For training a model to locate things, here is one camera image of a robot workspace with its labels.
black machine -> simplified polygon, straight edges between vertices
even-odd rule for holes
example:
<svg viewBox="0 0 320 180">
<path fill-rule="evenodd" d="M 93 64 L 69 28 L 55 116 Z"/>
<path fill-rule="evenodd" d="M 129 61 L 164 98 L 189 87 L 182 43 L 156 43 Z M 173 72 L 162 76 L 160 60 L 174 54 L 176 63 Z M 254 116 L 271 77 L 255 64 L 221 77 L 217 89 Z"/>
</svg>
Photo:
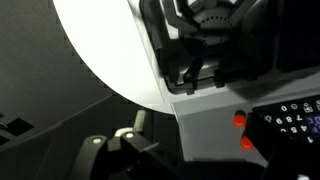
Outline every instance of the black machine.
<svg viewBox="0 0 320 180">
<path fill-rule="evenodd" d="M 140 0 L 140 11 L 169 91 L 193 94 L 319 65 L 319 5 L 315 0 L 191 5 L 177 0 L 175 6 L 174 0 Z M 166 22 L 178 30 L 178 38 L 170 37 Z"/>
<path fill-rule="evenodd" d="M 303 133 L 279 132 L 257 113 L 248 114 L 243 135 L 269 162 L 266 168 L 244 159 L 184 162 L 161 144 L 145 139 L 143 124 L 144 117 L 137 115 L 133 128 L 118 130 L 112 139 L 87 138 L 68 180 L 106 180 L 120 172 L 125 176 L 116 179 L 297 180 L 301 175 L 311 180 L 320 178 L 320 144 L 310 144 Z"/>
</svg>

red light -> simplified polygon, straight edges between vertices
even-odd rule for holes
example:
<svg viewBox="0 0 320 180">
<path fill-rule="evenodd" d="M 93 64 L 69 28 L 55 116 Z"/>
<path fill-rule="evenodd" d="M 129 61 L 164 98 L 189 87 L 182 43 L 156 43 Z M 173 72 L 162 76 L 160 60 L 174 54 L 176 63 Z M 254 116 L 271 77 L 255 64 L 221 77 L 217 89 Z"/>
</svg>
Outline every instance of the red light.
<svg viewBox="0 0 320 180">
<path fill-rule="evenodd" d="M 253 148 L 253 144 L 247 136 L 243 136 L 241 138 L 240 144 L 241 144 L 241 147 L 243 147 L 244 149 L 252 149 Z"/>
<path fill-rule="evenodd" d="M 238 127 L 243 127 L 246 125 L 246 117 L 242 114 L 237 114 L 234 116 L 233 118 L 233 123 L 234 125 L 238 126 Z"/>
</svg>

control panel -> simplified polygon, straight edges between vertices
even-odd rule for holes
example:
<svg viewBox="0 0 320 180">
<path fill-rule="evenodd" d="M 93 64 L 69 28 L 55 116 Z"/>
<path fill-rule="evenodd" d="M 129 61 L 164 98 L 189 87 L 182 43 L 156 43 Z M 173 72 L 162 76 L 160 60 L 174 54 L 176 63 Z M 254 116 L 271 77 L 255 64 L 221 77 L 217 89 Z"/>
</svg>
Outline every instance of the control panel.
<svg viewBox="0 0 320 180">
<path fill-rule="evenodd" d="M 320 96 L 253 108 L 280 133 L 309 144 L 320 143 Z"/>
</svg>

dark gray surface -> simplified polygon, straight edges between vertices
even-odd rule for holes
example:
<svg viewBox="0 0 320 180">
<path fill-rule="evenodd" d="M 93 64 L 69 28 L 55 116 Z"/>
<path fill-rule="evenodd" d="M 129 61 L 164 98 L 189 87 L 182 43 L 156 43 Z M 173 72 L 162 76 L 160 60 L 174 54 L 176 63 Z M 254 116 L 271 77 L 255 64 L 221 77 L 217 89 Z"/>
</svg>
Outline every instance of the dark gray surface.
<svg viewBox="0 0 320 180">
<path fill-rule="evenodd" d="M 0 153 L 0 179 L 63 180 L 68 175 L 84 139 L 112 137 L 130 127 L 142 107 L 115 95 L 65 121 L 60 127 Z M 181 155 L 179 132 L 172 115 L 149 111 L 145 136 Z"/>
<path fill-rule="evenodd" d="M 59 23 L 51 0 L 0 2 L 0 122 L 16 118 L 34 129 L 0 151 L 59 124 L 112 90 L 89 71 Z"/>
</svg>

